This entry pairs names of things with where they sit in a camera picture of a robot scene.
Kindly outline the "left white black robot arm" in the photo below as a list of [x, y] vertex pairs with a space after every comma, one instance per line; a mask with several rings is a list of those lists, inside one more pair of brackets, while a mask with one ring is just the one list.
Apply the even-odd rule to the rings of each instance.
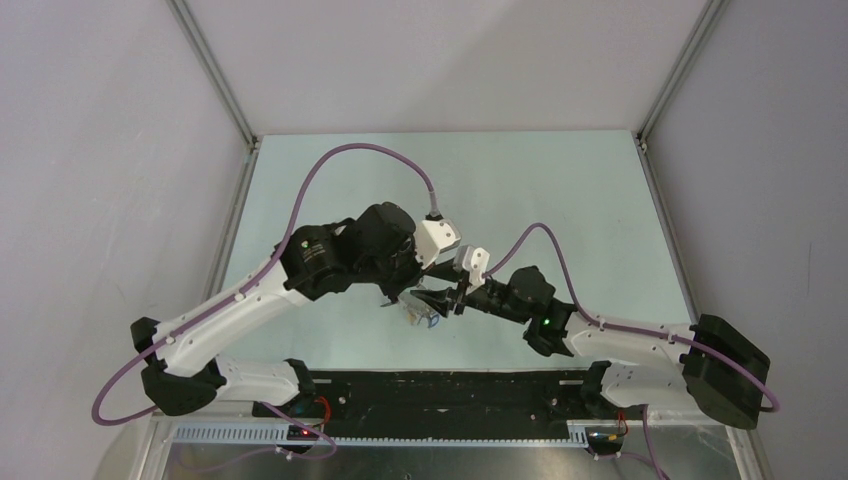
[[458, 238], [446, 220], [415, 222], [390, 202], [356, 219], [301, 226], [280, 256], [193, 311], [132, 324], [138, 350], [158, 347], [145, 359], [144, 391], [170, 416], [214, 401], [265, 402], [304, 416], [315, 406], [316, 390], [302, 361], [243, 362], [223, 350], [272, 318], [353, 284], [374, 284], [396, 301]]

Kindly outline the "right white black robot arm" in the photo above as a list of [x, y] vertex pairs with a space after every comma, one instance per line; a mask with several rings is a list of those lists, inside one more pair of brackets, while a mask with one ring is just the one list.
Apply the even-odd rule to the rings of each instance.
[[417, 289], [412, 296], [443, 317], [467, 309], [524, 326], [538, 354], [588, 358], [581, 404], [604, 418], [617, 408], [699, 410], [736, 429], [753, 430], [765, 405], [769, 357], [729, 322], [703, 314], [693, 324], [648, 325], [619, 318], [588, 319], [535, 266], [508, 282], [474, 285], [461, 274], [455, 287]]

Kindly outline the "grey toothed keyring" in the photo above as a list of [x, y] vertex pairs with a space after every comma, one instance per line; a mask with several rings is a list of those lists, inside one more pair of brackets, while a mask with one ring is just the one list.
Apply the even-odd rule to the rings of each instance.
[[414, 298], [410, 293], [402, 293], [396, 301], [387, 301], [381, 307], [397, 307], [403, 312], [405, 318], [412, 326], [424, 325], [426, 328], [428, 318], [437, 314], [423, 302]]

